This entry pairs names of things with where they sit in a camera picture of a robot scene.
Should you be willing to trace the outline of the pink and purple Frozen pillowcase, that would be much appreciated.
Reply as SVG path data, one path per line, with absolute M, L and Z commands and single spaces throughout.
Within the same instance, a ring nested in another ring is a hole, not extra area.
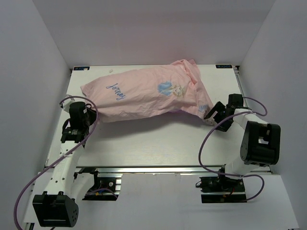
M 82 93 L 106 123 L 185 112 L 203 119 L 213 103 L 194 60 L 134 69 L 97 78 Z

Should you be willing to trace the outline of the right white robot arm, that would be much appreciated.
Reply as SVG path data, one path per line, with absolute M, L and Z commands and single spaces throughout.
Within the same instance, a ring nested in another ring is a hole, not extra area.
M 216 125 L 203 140 L 198 160 L 203 169 L 221 175 L 216 179 L 220 190 L 228 191 L 233 187 L 234 180 L 248 177 L 248 173 L 254 169 L 277 164 L 280 157 L 281 127 L 262 120 L 261 117 L 265 117 L 267 113 L 267 108 L 260 101 L 241 94 L 230 94 L 227 105 L 217 102 L 204 117 L 204 120 L 213 119 Z M 239 124 L 244 130 L 239 156 L 218 171 L 210 170 L 201 162 L 204 144 L 214 131 L 226 132 L 233 123 Z

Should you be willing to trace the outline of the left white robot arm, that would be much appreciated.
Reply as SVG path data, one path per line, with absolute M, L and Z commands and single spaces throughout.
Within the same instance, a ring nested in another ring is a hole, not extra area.
M 97 123 L 97 113 L 85 102 L 69 102 L 63 106 L 69 113 L 62 127 L 59 161 L 53 166 L 52 176 L 32 204 L 41 227 L 76 225 L 80 202 L 88 191 L 97 191 L 101 179 L 93 174 L 78 175 L 76 167 L 84 153 L 87 139 Z

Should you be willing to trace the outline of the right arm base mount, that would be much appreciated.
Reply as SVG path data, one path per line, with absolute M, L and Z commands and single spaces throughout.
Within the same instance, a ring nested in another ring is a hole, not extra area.
M 242 179 L 224 175 L 204 176 L 195 184 L 201 190 L 203 204 L 246 203 L 247 197 Z

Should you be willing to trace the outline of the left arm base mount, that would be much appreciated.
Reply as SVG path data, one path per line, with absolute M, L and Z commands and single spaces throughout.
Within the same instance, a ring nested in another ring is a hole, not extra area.
M 74 180 L 80 174 L 90 174 L 94 179 L 94 184 L 89 188 L 83 200 L 85 201 L 116 201 L 119 196 L 121 177 L 99 172 L 97 168 L 82 168 L 74 173 Z

